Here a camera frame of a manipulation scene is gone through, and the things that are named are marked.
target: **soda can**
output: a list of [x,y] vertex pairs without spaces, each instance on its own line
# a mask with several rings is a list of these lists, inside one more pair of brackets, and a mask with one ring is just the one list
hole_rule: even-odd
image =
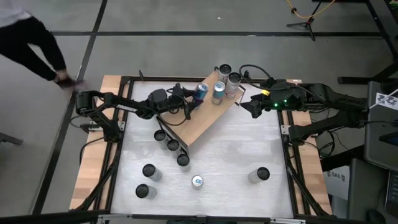
[[156,189],[146,184],[140,184],[136,188],[136,195],[139,198],[152,199],[156,196]]
[[195,93],[193,94],[194,100],[204,100],[207,92],[209,91],[209,86],[206,83],[199,83]]
[[203,178],[199,175],[194,175],[192,177],[192,187],[196,190],[200,189],[203,186]]
[[220,72],[218,73],[218,81],[226,83],[228,79],[228,75],[231,73],[232,68],[231,66],[224,64],[220,66]]
[[180,155],[180,153],[181,153],[180,143],[175,139],[171,139],[167,143],[167,148],[172,152],[173,157],[175,157],[175,158],[177,158],[178,155]]
[[225,94],[228,98],[234,98],[236,92],[239,88],[239,84],[241,84],[241,76],[240,74],[233,72],[228,75],[228,80],[226,81],[225,86]]
[[164,130],[157,130],[155,131],[154,138],[159,144],[161,149],[167,149],[167,143],[169,138]]
[[142,168],[142,174],[153,181],[160,181],[162,178],[162,172],[156,169],[152,164],[146,164],[144,168]]
[[269,178],[269,170],[265,167],[260,167],[252,171],[249,175],[249,180],[252,183],[260,183],[264,180],[268,180]]
[[188,172],[191,169],[189,157],[186,154],[181,154],[177,157],[177,164],[180,166],[182,172]]
[[224,92],[225,92],[225,84],[223,82],[216,82],[214,84],[213,97],[211,99],[211,102],[213,102],[216,105],[220,105],[221,102],[223,101]]

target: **yellow cable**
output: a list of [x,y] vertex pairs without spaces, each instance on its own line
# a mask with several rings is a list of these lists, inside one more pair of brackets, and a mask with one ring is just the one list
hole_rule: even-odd
[[[289,6],[290,6],[290,10],[292,10],[292,9],[293,9],[292,3],[290,2],[290,0],[286,0],[286,1],[287,1],[287,3],[288,3]],[[300,15],[297,13],[297,11],[294,11],[294,14],[296,14],[297,17],[302,18],[302,19],[309,19],[309,18],[315,17],[315,16],[318,15],[319,13],[323,12],[325,9],[327,9],[329,6],[331,6],[335,1],[336,1],[336,0],[332,0],[331,3],[329,3],[327,6],[325,6],[323,9],[321,9],[319,12],[317,12],[317,13],[315,13],[314,15],[311,15],[311,16],[300,16]]]

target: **sticker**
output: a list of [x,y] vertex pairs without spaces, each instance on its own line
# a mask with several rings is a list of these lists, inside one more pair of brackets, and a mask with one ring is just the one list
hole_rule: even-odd
[[376,103],[382,101],[385,97],[388,97],[383,102],[379,103],[380,106],[385,106],[394,110],[398,110],[398,98],[393,96],[388,96],[385,94],[377,93],[376,94]]

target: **person's leg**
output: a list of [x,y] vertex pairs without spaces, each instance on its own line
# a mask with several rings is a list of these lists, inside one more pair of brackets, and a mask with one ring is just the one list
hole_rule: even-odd
[[19,42],[15,39],[0,38],[0,54],[25,66],[33,73],[48,81],[53,81],[56,77],[55,72],[23,42]]
[[23,32],[24,40],[29,44],[34,44],[40,47],[43,51],[44,57],[51,64],[53,69],[58,73],[64,72],[66,75],[67,66],[61,50],[55,40],[55,37],[48,31],[42,22],[31,17],[19,21],[17,25]]

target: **wooden board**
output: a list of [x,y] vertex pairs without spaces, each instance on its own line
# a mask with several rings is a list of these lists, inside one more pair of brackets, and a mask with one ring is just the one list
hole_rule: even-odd
[[[287,80],[291,83],[301,83],[301,80]],[[287,119],[286,111],[283,111],[284,115],[284,123],[288,124],[289,120]],[[300,112],[300,111],[293,111],[293,121],[296,125],[305,126],[311,124],[311,117],[309,112]],[[307,142],[310,142],[314,145],[317,145],[315,142],[315,138],[309,137]],[[318,149],[315,147],[304,144],[303,146],[298,147],[300,151],[300,158],[304,173],[304,181],[305,186],[310,191],[314,199],[320,204],[322,209],[329,214],[332,214],[331,207],[329,203],[328,192],[326,190],[325,180],[323,179],[323,172],[321,163],[319,160],[319,153]],[[293,155],[292,148],[289,148],[290,155]],[[293,166],[295,167],[294,159],[291,160]],[[297,198],[297,206],[299,214],[304,214],[304,207],[303,207],[303,200],[302,195],[299,187],[297,184],[295,185],[295,193]],[[311,214],[316,215],[315,212],[311,208]]]
[[[119,75],[106,75],[101,86],[101,91],[113,92],[117,94],[119,91],[121,76]],[[300,80],[289,80],[289,82],[301,82]],[[113,109],[107,109],[104,111],[105,115],[109,118],[113,115]],[[293,119],[295,124],[306,125],[310,124],[310,115],[308,112],[293,112]],[[284,113],[284,122],[288,123],[287,117]],[[96,138],[100,138],[102,133],[90,133],[87,141],[91,141]],[[307,140],[313,144],[316,144],[313,138]],[[95,185],[98,183],[100,177],[101,166],[104,159],[106,143],[98,141],[92,145],[89,145],[85,149],[83,160],[81,162],[79,174],[76,180],[75,189],[73,192],[70,208],[76,208],[79,206],[84,199],[90,194]],[[328,194],[326,191],[326,185],[323,180],[322,168],[319,161],[318,151],[309,145],[300,146],[300,158],[303,166],[303,173],[305,177],[305,185],[315,198],[315,200],[322,206],[322,208],[331,214],[331,207],[328,200]],[[104,189],[103,196],[107,193],[107,186]],[[298,201],[299,213],[304,214],[303,205],[301,200],[301,193],[299,189],[295,188],[296,197]],[[101,201],[101,208],[104,208],[103,200]]]
[[[203,81],[209,86],[209,91],[199,109],[192,111],[191,120],[178,126],[169,126],[188,147],[243,95],[243,91],[238,89],[234,98],[224,97],[220,105],[215,105],[211,102],[211,98],[213,86],[217,81],[217,71]],[[185,115],[183,110],[180,110],[177,114],[164,113],[162,118],[168,123],[178,124],[185,118]]]
[[[101,92],[111,92],[115,95],[118,94],[119,86],[120,86],[121,76],[120,75],[106,75],[104,76],[103,83],[101,86]],[[123,91],[123,96],[127,96],[128,86],[126,85]],[[111,119],[113,117],[113,108],[108,108],[103,111],[103,113]],[[118,117],[119,120],[122,120],[124,112],[119,112]],[[90,132],[87,137],[87,142],[98,139],[103,136],[102,132]],[[98,183],[100,179],[101,167],[104,161],[106,149],[106,142],[103,140],[94,142],[86,146],[83,158],[81,160],[79,174],[77,176],[75,189],[73,191],[72,200],[70,202],[70,209],[76,208],[81,203],[83,203],[84,199],[91,193],[94,189],[95,185]],[[112,146],[111,156],[109,159],[109,163],[113,160],[114,152],[116,150],[116,144]],[[105,201],[108,194],[109,181],[104,186],[100,208],[105,207]]]

